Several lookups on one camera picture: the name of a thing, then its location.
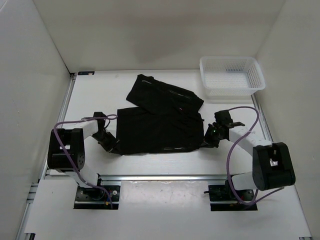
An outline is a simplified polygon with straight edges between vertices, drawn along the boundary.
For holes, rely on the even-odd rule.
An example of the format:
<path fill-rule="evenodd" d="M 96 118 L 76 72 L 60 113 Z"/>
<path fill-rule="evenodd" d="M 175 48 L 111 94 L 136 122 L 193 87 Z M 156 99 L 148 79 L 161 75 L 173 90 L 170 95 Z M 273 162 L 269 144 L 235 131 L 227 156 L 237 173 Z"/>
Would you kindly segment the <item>black shorts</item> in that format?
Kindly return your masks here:
<path fill-rule="evenodd" d="M 126 97 L 134 107 L 117 111 L 117 150 L 121 155 L 192 152 L 204 141 L 194 92 L 139 74 Z"/>

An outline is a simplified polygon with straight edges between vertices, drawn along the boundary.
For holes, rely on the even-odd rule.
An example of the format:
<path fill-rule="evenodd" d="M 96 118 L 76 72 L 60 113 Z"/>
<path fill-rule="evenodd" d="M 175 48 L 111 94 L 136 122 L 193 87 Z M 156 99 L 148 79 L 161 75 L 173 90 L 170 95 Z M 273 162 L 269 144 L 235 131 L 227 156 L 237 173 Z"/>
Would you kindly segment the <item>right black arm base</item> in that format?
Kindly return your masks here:
<path fill-rule="evenodd" d="M 209 184 L 203 192 L 209 196 L 211 212 L 245 212 L 257 211 L 257 204 L 251 206 L 240 203 L 231 191 L 228 180 L 224 183 Z"/>

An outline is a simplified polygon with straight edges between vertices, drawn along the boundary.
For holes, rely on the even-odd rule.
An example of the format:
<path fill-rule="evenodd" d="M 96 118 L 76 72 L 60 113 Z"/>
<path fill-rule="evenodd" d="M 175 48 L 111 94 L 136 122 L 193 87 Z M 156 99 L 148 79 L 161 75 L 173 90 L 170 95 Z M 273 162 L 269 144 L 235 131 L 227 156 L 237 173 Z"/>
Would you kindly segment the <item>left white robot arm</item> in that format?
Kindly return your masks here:
<path fill-rule="evenodd" d="M 79 187 L 87 188 L 93 200 L 103 198 L 105 188 L 99 184 L 99 174 L 85 164 L 85 139 L 92 137 L 106 152 L 112 152 L 119 141 L 107 127 L 116 118 L 112 114 L 62 121 L 54 125 L 50 134 L 48 168 L 72 177 Z"/>

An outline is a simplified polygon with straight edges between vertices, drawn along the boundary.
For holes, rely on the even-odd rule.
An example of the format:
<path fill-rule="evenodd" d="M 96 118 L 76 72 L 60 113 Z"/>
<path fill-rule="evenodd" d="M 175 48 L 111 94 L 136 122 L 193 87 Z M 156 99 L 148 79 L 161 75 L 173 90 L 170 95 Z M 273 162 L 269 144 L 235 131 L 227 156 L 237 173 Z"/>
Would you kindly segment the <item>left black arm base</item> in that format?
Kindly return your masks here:
<path fill-rule="evenodd" d="M 76 210 L 118 210 L 121 196 L 121 182 L 99 180 L 99 184 L 106 192 L 96 188 L 78 186 L 75 193 L 73 208 Z"/>

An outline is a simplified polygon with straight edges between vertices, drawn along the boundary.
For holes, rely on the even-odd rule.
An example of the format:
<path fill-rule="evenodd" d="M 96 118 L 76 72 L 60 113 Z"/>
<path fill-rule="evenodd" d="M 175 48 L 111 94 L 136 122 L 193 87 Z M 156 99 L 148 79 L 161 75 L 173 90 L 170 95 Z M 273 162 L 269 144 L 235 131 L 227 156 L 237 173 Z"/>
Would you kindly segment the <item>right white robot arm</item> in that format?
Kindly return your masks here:
<path fill-rule="evenodd" d="M 230 200 L 238 199 L 243 190 L 266 191 L 296 183 L 291 155 L 285 143 L 263 139 L 241 122 L 209 124 L 204 145 L 217 148 L 222 140 L 234 143 L 252 157 L 252 171 L 231 176 L 232 183 L 225 186 L 224 193 Z"/>

